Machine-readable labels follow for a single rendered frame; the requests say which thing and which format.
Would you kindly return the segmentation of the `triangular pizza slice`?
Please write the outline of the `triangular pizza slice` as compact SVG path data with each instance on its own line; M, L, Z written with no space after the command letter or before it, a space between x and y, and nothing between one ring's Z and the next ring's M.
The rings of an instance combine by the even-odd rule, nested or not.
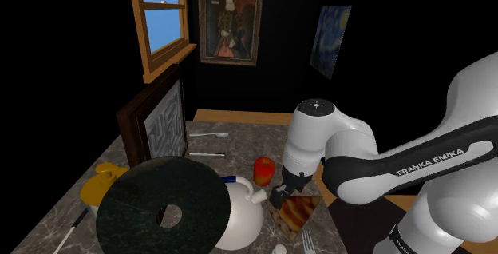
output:
M289 196L281 209L276 209L269 200L266 206L277 227L293 241L321 201L321 196Z

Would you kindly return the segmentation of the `red apple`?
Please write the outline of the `red apple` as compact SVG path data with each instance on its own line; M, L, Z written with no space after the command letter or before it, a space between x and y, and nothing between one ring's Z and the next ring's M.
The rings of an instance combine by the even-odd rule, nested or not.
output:
M275 174L275 163L267 157L259 157L253 164L253 181L260 187L268 186Z

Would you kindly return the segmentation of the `silver fork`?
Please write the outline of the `silver fork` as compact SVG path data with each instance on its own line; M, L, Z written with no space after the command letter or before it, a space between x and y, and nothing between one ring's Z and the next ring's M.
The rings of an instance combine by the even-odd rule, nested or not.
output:
M310 232L306 231L306 230L302 230L301 234L302 234L302 246L303 246L304 254L316 254Z

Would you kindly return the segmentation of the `dark framed maze picture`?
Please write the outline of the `dark framed maze picture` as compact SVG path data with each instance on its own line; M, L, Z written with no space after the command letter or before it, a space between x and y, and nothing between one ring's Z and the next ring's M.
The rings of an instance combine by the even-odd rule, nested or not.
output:
M184 156L187 134L182 71L171 65L117 113L130 167L157 157Z

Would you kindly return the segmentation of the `blue starry night painting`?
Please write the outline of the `blue starry night painting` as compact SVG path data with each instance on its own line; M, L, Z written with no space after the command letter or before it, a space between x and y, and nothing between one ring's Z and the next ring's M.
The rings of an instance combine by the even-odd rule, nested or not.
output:
M331 79L351 6L323 6L318 19L310 65Z

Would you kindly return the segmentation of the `dark green disc with hole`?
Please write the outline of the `dark green disc with hole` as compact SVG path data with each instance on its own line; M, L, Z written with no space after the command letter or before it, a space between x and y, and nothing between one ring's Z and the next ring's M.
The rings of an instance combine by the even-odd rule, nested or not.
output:
M161 157L112 184L97 213L97 238L104 254L209 254L230 212L216 171L185 157Z

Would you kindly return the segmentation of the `gold framed portrait painting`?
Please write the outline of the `gold framed portrait painting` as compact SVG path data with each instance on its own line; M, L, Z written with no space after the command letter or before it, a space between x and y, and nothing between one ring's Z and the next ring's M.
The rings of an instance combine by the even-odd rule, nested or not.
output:
M255 66L263 0L198 0L200 61Z

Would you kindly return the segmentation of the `wooden framed window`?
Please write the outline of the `wooden framed window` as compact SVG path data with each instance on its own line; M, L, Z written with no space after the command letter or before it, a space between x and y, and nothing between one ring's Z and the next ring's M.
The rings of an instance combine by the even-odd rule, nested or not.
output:
M132 0L144 83L150 84L196 47L189 40L187 0Z

